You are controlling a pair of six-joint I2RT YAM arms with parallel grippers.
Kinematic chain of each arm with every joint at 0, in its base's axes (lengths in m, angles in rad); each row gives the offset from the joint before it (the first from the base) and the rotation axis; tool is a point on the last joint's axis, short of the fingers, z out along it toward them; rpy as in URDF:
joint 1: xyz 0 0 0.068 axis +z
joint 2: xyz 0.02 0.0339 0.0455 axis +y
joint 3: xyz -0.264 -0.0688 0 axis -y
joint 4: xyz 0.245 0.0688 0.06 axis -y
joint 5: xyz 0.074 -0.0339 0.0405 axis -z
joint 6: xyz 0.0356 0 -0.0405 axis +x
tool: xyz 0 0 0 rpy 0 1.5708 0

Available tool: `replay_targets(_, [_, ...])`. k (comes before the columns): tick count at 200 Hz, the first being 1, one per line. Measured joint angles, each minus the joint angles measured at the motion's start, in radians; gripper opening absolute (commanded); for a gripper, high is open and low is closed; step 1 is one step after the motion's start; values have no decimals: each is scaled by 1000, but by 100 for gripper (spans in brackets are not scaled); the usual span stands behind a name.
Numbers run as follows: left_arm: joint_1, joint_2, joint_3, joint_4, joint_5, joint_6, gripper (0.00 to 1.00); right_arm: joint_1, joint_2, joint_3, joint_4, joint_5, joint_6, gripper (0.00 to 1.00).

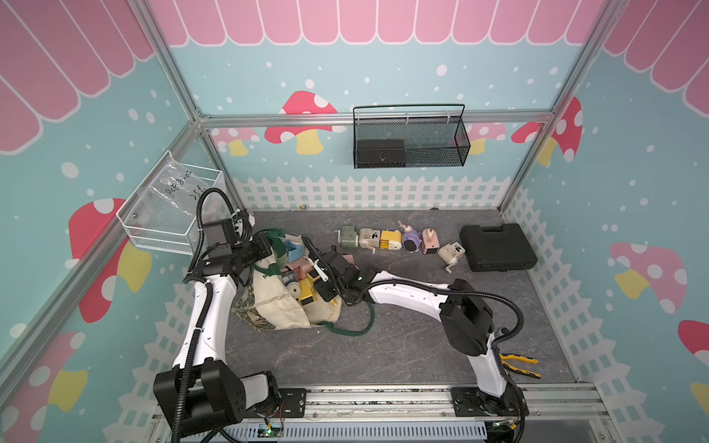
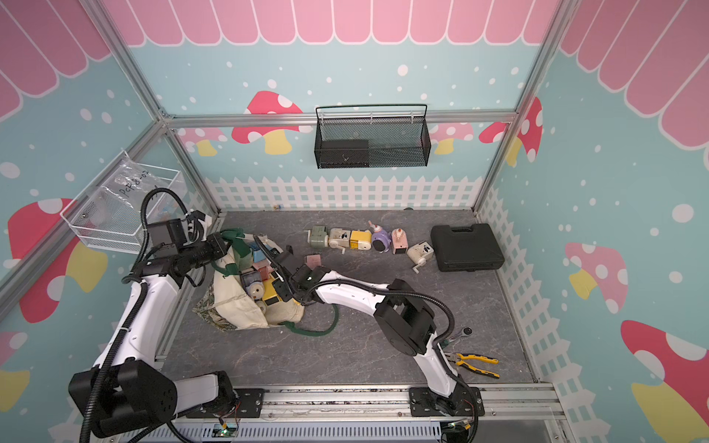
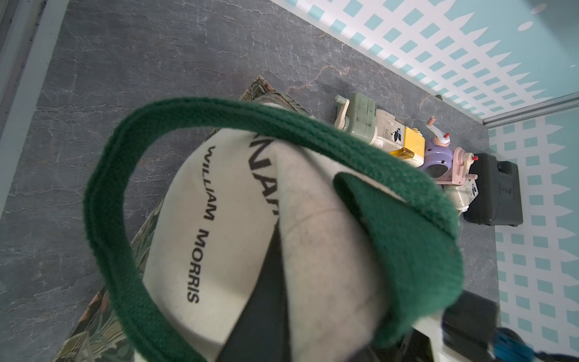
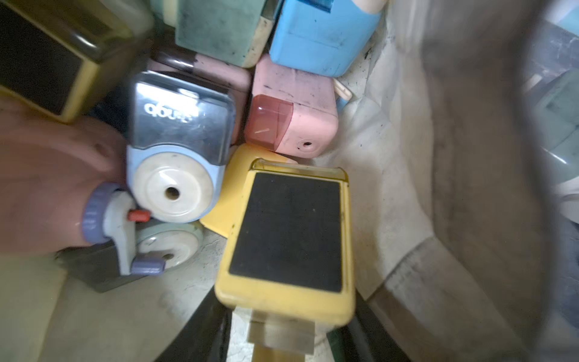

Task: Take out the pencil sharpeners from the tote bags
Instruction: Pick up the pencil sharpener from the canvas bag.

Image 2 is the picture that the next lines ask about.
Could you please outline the cream crank pencil sharpener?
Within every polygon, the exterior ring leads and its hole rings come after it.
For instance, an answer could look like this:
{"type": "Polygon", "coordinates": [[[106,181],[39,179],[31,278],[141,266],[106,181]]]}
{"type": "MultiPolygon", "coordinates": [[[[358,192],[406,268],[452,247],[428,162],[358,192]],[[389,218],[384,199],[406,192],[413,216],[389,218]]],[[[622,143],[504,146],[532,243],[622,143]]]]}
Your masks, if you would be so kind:
{"type": "Polygon", "coordinates": [[[411,245],[411,247],[408,248],[406,255],[414,264],[412,271],[414,273],[420,273],[420,269],[433,260],[435,251],[430,243],[424,241],[411,245]]]}

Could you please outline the cream canvas tote bag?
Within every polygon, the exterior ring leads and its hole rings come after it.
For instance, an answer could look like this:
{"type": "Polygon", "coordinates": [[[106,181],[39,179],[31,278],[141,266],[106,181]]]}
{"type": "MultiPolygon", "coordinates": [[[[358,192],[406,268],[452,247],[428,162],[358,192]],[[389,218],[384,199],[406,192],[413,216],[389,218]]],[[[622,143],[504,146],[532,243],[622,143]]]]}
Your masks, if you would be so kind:
{"type": "Polygon", "coordinates": [[[227,253],[212,262],[212,283],[192,308],[198,317],[221,332],[284,327],[298,335],[322,337],[335,330],[339,308],[333,309],[332,324],[325,330],[299,328],[305,307],[295,300],[285,301],[276,292],[277,279],[262,247],[273,255],[282,248],[268,236],[255,240],[240,228],[223,230],[220,236],[227,253]]]}

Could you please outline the green pencil sharpener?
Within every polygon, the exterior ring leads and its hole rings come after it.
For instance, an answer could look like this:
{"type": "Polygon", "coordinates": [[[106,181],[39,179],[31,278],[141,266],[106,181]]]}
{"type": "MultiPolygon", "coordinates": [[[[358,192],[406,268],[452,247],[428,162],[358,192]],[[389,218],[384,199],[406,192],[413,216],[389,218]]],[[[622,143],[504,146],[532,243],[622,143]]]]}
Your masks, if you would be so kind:
{"type": "Polygon", "coordinates": [[[327,227],[315,225],[308,230],[308,244],[315,249],[325,249],[330,245],[330,236],[327,227]]]}

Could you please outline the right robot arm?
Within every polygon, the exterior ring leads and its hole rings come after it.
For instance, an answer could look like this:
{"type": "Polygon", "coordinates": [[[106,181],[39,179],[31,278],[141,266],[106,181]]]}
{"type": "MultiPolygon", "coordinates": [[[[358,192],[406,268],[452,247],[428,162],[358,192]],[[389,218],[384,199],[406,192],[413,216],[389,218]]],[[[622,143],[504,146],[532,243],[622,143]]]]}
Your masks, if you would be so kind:
{"type": "Polygon", "coordinates": [[[393,348],[414,358],[426,378],[433,409],[442,415],[474,418],[485,413],[482,401],[441,348],[455,327],[452,310],[441,300],[415,291],[400,279],[373,284],[322,266],[310,269],[298,264],[290,250],[276,253],[260,237],[254,241],[274,269],[274,287],[282,299],[345,306],[372,317],[393,348]]]}

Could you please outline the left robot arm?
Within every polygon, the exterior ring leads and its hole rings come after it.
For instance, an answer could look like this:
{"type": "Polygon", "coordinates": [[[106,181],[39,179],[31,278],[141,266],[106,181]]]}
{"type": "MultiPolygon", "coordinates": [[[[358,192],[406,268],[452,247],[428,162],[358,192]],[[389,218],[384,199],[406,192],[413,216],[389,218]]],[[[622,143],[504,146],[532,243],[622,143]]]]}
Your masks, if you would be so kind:
{"type": "Polygon", "coordinates": [[[130,286],[126,309],[107,347],[93,366],[75,374],[68,392],[81,412],[79,441],[106,439],[133,430],[148,433],[172,427],[194,410],[229,415],[236,408],[233,386],[223,371],[173,381],[156,367],[158,344],[180,291],[195,269],[226,256],[219,234],[208,234],[210,218],[189,212],[175,191],[155,188],[140,207],[144,238],[124,282],[130,286]],[[149,223],[147,208],[161,194],[178,203],[182,218],[149,223]]]}

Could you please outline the pink boxy pencil sharpener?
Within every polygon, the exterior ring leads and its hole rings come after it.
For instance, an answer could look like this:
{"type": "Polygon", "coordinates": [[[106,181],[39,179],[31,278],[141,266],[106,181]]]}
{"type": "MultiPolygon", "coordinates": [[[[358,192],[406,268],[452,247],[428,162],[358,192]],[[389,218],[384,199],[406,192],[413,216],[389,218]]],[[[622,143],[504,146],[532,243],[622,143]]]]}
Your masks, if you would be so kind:
{"type": "Polygon", "coordinates": [[[308,255],[305,258],[305,264],[310,268],[310,269],[317,269],[318,267],[322,266],[322,261],[321,261],[321,255],[316,254],[316,255],[308,255]]]}

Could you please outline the purple pencil sharpener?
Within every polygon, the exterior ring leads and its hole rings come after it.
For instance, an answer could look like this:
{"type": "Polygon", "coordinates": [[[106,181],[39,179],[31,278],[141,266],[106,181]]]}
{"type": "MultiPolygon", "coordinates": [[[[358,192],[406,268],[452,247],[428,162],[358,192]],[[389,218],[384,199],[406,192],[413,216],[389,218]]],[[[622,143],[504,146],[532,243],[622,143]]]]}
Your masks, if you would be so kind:
{"type": "Polygon", "coordinates": [[[382,226],[373,223],[372,221],[369,221],[369,226],[372,229],[372,247],[380,253],[388,252],[391,248],[391,234],[387,232],[382,226]]]}

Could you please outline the beige pencil sharpener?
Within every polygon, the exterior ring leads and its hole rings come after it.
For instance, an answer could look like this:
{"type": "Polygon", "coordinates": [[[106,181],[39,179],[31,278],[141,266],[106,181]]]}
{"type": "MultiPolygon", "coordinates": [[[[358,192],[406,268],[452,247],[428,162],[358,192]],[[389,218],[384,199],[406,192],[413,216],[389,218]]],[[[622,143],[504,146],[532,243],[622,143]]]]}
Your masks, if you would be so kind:
{"type": "Polygon", "coordinates": [[[345,253],[350,248],[350,238],[352,232],[341,228],[332,228],[329,232],[328,245],[332,249],[345,253]]]}

